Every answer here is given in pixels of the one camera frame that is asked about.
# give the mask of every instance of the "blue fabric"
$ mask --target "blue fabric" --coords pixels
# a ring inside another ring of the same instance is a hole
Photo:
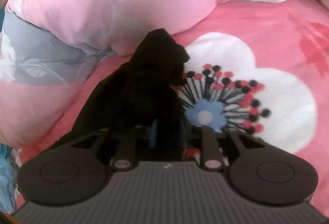
[[[2,30],[3,19],[5,18],[5,8],[0,10],[0,31]]]
[[[10,160],[12,148],[0,144],[0,211],[14,212],[16,171]]]

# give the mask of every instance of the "black garment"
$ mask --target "black garment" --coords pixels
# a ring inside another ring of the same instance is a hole
[[[151,31],[130,61],[96,86],[72,131],[51,148],[101,128],[150,126],[156,118],[161,123],[172,123],[170,126],[176,129],[182,107],[170,86],[182,84],[184,63],[188,60],[185,49],[164,29]],[[178,143],[178,138],[163,136],[159,141],[166,148],[169,142]]]

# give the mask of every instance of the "white circle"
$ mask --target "white circle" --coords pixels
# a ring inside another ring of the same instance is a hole
[[[213,115],[208,111],[201,111],[198,113],[198,121],[201,125],[209,124],[213,121]]]

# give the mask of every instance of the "blue flower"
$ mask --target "blue flower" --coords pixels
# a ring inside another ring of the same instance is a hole
[[[219,132],[227,123],[226,117],[221,114],[223,111],[223,103],[200,99],[194,108],[185,111],[185,115],[192,125],[206,125]]]

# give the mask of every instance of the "gray plastic plate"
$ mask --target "gray plastic plate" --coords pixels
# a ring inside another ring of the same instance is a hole
[[[279,208],[237,194],[220,173],[195,162],[140,162],[117,172],[106,187],[79,204],[45,207],[28,202],[21,224],[322,224],[308,203]]]

